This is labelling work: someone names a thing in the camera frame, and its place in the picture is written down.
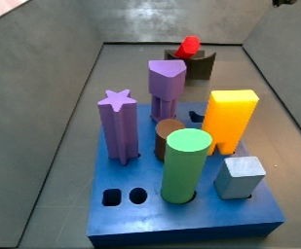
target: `orange rectangular block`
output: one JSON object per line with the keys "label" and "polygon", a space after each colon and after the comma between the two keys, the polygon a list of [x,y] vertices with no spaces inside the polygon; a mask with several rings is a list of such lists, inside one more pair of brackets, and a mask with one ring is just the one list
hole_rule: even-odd
{"label": "orange rectangular block", "polygon": [[213,136],[209,155],[214,153],[216,146],[221,154],[234,153],[258,100],[252,89],[212,91],[202,123],[202,129]]}

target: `gray floor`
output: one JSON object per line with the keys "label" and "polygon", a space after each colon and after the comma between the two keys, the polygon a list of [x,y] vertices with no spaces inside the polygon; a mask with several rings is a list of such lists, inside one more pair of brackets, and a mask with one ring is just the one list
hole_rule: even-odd
{"label": "gray floor", "polygon": [[[176,46],[104,47],[21,247],[91,248],[86,219],[101,126],[97,102],[105,98],[106,89],[130,89],[140,103],[150,102],[148,61],[164,58],[165,49]],[[267,180],[288,221],[268,238],[192,242],[176,248],[301,248],[301,131],[242,48],[209,46],[204,49],[208,54],[218,53],[212,80],[189,82],[180,101],[208,101],[213,89],[257,92],[261,101],[244,140],[267,168]]]}

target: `purple star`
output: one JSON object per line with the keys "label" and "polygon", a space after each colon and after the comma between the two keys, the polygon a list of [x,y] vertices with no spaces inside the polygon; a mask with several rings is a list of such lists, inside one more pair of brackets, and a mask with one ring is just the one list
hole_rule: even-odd
{"label": "purple star", "polygon": [[130,90],[125,89],[121,92],[106,90],[106,96],[104,100],[98,102],[98,105],[112,105],[116,112],[120,112],[125,104],[134,104],[137,101],[130,98]]}

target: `red block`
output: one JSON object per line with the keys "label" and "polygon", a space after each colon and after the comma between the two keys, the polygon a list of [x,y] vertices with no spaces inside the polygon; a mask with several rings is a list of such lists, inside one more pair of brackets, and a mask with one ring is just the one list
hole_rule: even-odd
{"label": "red block", "polygon": [[176,57],[192,58],[200,49],[200,40],[197,36],[186,36],[184,42],[181,43],[177,51]]}

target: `purple star prism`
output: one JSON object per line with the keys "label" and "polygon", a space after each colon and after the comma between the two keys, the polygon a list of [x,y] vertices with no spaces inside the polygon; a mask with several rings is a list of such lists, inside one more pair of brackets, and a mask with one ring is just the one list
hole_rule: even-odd
{"label": "purple star prism", "polygon": [[122,165],[138,158],[137,101],[130,90],[106,90],[108,98],[98,102],[109,157],[120,159]]}

